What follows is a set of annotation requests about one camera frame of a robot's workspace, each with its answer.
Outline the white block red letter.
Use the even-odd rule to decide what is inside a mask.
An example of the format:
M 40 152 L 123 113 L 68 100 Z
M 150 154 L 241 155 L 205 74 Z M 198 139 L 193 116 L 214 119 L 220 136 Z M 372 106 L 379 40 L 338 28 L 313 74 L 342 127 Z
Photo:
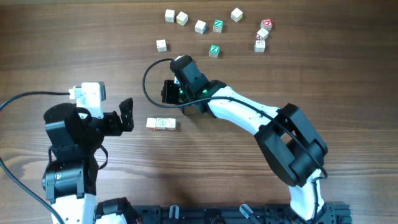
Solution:
M 157 119 L 156 118 L 147 118 L 146 128 L 149 130 L 156 130 Z

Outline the white block red drawing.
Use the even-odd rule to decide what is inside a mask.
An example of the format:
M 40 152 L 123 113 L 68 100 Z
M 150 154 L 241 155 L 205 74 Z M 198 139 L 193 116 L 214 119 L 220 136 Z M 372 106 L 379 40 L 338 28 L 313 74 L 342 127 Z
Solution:
M 177 120 L 175 118 L 165 119 L 165 128 L 167 130 L 176 130 Z

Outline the white block faint drawing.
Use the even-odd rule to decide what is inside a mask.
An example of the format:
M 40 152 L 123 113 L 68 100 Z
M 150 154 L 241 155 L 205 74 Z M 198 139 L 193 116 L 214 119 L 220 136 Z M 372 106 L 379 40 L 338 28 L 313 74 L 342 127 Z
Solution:
M 167 119 L 166 118 L 156 118 L 156 129 L 166 129 Z

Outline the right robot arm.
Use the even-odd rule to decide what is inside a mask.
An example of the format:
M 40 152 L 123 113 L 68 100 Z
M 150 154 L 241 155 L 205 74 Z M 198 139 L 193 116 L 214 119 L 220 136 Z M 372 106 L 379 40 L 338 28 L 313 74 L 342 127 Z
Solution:
M 171 91 L 162 92 L 163 101 L 173 108 L 192 105 L 251 133 L 271 170 L 289 186 L 291 209 L 315 223 L 324 206 L 318 183 L 327 177 L 328 148 L 304 113 L 290 103 L 283 108 L 262 105 L 219 80 L 209 81 L 189 55 L 169 62 L 175 80 Z

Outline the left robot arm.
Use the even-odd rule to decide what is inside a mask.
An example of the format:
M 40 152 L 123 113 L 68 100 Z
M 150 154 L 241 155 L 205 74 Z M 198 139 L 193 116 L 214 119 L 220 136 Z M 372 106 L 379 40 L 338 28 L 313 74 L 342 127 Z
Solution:
M 132 98 L 122 101 L 119 109 L 120 113 L 106 113 L 102 119 L 72 103 L 45 112 L 45 130 L 52 144 L 42 185 L 56 211 L 54 223 L 141 222 L 125 197 L 96 202 L 96 179 L 104 165 L 97 163 L 95 152 L 104 148 L 106 136 L 120 136 L 134 127 Z

